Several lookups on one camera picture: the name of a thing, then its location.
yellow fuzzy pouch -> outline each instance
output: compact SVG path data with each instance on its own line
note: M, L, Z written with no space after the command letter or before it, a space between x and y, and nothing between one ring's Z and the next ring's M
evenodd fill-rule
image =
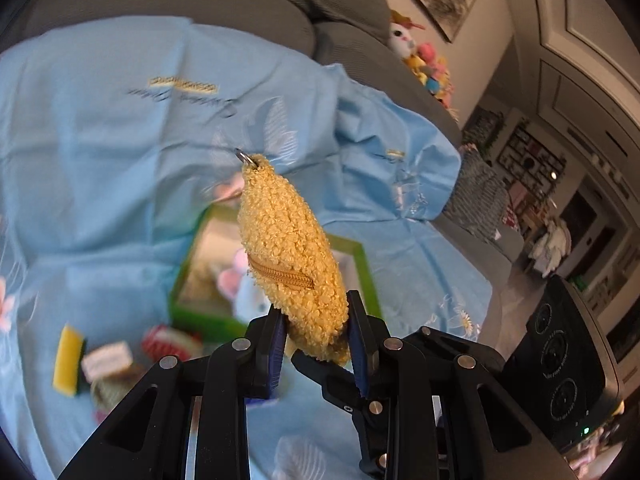
M244 161L238 223L255 281L289 318L298 348L344 365L348 305L329 241L304 199L264 156Z

stuffed toy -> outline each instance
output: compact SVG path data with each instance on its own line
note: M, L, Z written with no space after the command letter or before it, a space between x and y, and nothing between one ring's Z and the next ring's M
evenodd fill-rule
M391 23L388 47L411 69L422 85L427 83L428 76L422 71L427 64L416 54L414 38L407 28L399 23Z
M329 240L305 200L263 155L240 156L238 225L251 274L288 317L287 335L298 348L344 366L349 306Z
M457 112L451 108L454 87L450 81L447 59L437 56L431 43L416 45L409 32L412 28L424 30L423 26L412 22L409 17L392 10L388 47L457 121Z

metal keyring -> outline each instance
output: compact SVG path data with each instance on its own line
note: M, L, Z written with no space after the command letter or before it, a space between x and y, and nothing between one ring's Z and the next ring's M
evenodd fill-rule
M258 169L258 165L255 163L255 161L240 148L236 148L236 157L240 159L240 162L252 168L252 170Z

gray sofa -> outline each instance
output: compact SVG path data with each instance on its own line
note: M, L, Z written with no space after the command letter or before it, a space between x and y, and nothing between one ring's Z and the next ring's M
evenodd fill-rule
M428 118L456 147L462 141L449 113L386 47L386 0L31 0L0 38L0 50L51 28L132 14L187 16L197 23L250 32L321 64L341 63L351 78ZM464 81L457 79L456 84L463 86ZM485 242L444 216L434 225L491 282L494 296L481 337L494 344L502 317L499 293L522 238L512 231L502 243Z

yellow sponge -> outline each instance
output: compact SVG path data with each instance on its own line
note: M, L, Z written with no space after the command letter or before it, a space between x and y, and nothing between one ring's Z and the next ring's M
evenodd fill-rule
M251 158L257 168L242 168L238 223L255 281L289 318L287 331L298 348L346 364L348 305L329 241L287 179L265 157Z
M56 367L53 370L53 388L66 396L73 397L78 392L78 370L82 357L84 337L69 325L65 325L60 335Z

